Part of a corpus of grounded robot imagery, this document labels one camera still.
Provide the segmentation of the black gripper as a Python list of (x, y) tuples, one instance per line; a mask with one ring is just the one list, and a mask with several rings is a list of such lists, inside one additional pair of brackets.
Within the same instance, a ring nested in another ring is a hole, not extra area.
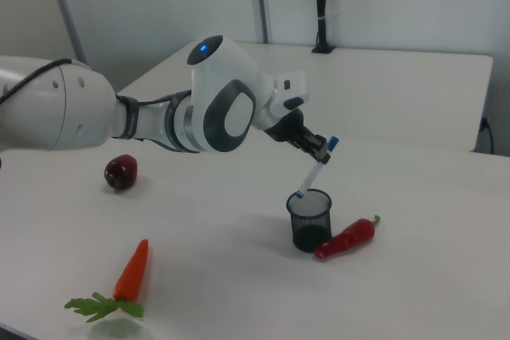
[(264, 130), (264, 133), (274, 141), (287, 142), (305, 153), (314, 154), (318, 163), (327, 164), (331, 158), (328, 140), (306, 128), (301, 110), (291, 111), (273, 127)]

